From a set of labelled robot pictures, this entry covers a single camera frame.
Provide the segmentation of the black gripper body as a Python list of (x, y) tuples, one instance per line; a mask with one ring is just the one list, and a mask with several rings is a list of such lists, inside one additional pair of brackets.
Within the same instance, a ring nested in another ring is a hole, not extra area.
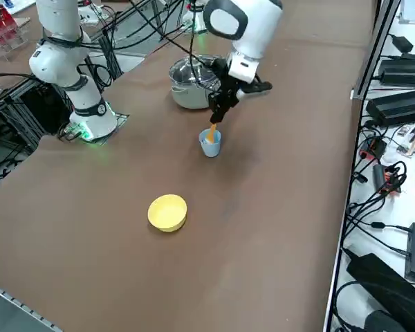
[(219, 76), (220, 87), (219, 96), (220, 100), (239, 100), (241, 81), (228, 74), (221, 74)]

